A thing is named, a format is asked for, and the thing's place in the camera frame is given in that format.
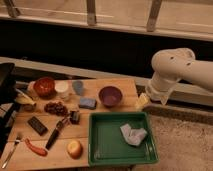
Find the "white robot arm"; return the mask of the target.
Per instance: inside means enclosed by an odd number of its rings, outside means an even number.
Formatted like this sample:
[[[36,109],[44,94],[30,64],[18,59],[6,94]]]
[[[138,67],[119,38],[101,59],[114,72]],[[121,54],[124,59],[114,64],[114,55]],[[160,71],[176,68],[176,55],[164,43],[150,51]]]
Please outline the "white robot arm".
[[[213,62],[195,59],[189,48],[165,49],[151,60],[154,74],[136,99],[138,111],[168,100],[213,107]]]

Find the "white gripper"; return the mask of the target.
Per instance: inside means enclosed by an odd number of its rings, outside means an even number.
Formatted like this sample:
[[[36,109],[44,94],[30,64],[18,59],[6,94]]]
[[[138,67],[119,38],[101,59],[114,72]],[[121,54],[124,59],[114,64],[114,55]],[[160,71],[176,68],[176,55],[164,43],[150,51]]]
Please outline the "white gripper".
[[[135,108],[141,111],[149,102],[160,101],[162,105],[165,105],[171,94],[172,83],[169,80],[152,78],[148,81],[145,87],[145,93],[141,93],[135,103]]]

